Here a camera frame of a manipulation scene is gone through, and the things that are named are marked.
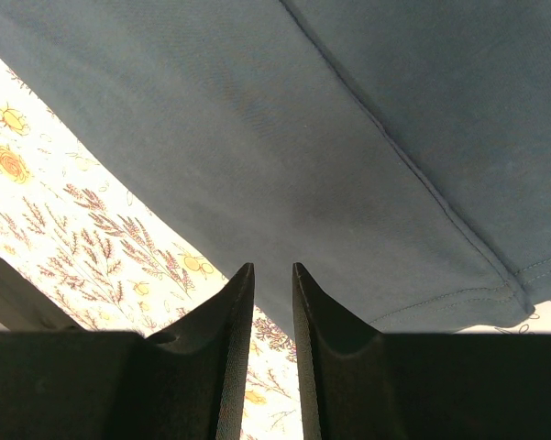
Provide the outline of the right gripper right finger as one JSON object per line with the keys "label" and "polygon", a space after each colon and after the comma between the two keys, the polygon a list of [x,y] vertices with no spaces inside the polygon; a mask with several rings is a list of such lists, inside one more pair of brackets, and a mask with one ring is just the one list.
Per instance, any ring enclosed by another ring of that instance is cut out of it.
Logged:
{"label": "right gripper right finger", "polygon": [[303,436],[437,439],[429,364],[403,335],[384,335],[292,267]]}

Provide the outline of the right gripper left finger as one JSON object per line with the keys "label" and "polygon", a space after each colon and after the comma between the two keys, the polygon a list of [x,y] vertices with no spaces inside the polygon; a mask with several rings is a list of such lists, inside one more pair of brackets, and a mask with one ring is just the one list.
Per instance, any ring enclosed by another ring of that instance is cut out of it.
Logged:
{"label": "right gripper left finger", "polygon": [[244,264],[217,294],[146,338],[124,335],[127,357],[107,439],[238,439],[255,271]]}

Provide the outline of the blue grey t shirt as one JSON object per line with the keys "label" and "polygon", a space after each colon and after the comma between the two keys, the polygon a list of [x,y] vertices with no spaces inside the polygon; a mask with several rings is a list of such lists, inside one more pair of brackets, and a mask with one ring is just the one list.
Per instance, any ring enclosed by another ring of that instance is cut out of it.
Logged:
{"label": "blue grey t shirt", "polygon": [[297,261],[388,332],[551,300],[551,1],[0,1],[0,58],[284,330]]}

